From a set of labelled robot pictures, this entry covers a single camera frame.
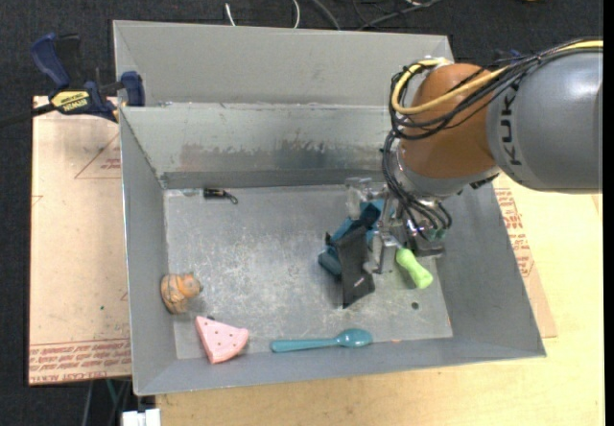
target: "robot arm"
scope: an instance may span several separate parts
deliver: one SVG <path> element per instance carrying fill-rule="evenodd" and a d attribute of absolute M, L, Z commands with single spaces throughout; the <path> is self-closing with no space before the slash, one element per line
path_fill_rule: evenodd
<path fill-rule="evenodd" d="M 411 80 L 424 72 L 405 106 Z M 393 77 L 390 118 L 382 164 L 396 203 L 390 228 L 402 226 L 406 240 L 442 239 L 452 223 L 442 202 L 502 171 L 531 189 L 599 192 L 602 40 L 489 69 L 419 61 Z"/>

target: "green object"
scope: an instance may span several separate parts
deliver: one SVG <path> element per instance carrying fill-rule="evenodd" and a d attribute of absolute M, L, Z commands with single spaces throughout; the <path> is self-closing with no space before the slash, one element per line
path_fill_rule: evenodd
<path fill-rule="evenodd" d="M 406 269 L 412 277 L 416 288 L 427 288 L 433 282 L 433 275 L 424 269 L 408 248 L 400 248 L 396 252 L 396 262 Z"/>

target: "blue object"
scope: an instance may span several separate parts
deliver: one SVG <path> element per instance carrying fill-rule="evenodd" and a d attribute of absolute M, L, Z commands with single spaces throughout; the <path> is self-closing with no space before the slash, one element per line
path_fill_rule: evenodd
<path fill-rule="evenodd" d="M 145 89 L 141 82 L 141 77 L 136 71 L 127 71 L 120 79 L 122 85 L 128 92 L 128 105 L 132 107 L 142 107 L 145 105 Z"/>
<path fill-rule="evenodd" d="M 340 345 L 343 347 L 362 347 L 371 344 L 373 337 L 364 329 L 347 329 L 333 339 L 301 339 L 295 341 L 273 341 L 271 351 L 285 353 L 301 349 L 314 349 Z"/>
<path fill-rule="evenodd" d="M 343 236 L 360 226 L 366 229 L 367 243 L 373 238 L 375 233 L 375 225 L 379 220 L 382 210 L 384 209 L 384 200 L 365 201 L 361 202 L 361 216 L 358 220 L 352 220 L 347 217 L 343 223 L 329 239 L 329 244 L 318 255 L 318 263 L 336 277 L 342 275 L 342 263 L 335 248 L 331 245 L 334 242 L 341 240 Z"/>
<path fill-rule="evenodd" d="M 70 84 L 70 76 L 56 54 L 55 40 L 56 34 L 52 32 L 41 37 L 30 47 L 30 55 L 36 67 L 56 84 L 56 92 L 51 96 Z"/>

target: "black carpet floor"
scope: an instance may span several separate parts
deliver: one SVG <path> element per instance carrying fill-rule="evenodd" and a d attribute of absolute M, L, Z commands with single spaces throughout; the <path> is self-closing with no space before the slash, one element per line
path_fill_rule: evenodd
<path fill-rule="evenodd" d="M 344 30 L 363 24 L 350 0 L 320 1 Z M 370 31 L 447 35 L 456 60 L 488 64 L 497 50 L 537 51 L 574 37 L 602 36 L 603 1 L 446 0 Z M 228 25 L 224 3 L 233 9 L 238 25 L 293 23 L 291 0 L 0 0 L 0 117 L 27 111 L 33 95 L 50 91 L 29 53 L 40 36 L 79 34 L 83 67 L 98 68 L 108 83 L 114 79 L 110 30 L 114 19 Z M 313 3 L 300 3 L 301 27 L 332 28 Z M 379 8 L 357 2 L 365 20 L 381 16 L 382 7 L 395 5 L 398 0 L 385 0 Z M 81 424 L 89 384 L 29 388 L 26 380 L 31 125 L 1 129 L 0 152 L 0 425 Z M 109 406 L 105 384 L 96 383 L 91 424 L 106 424 Z"/>

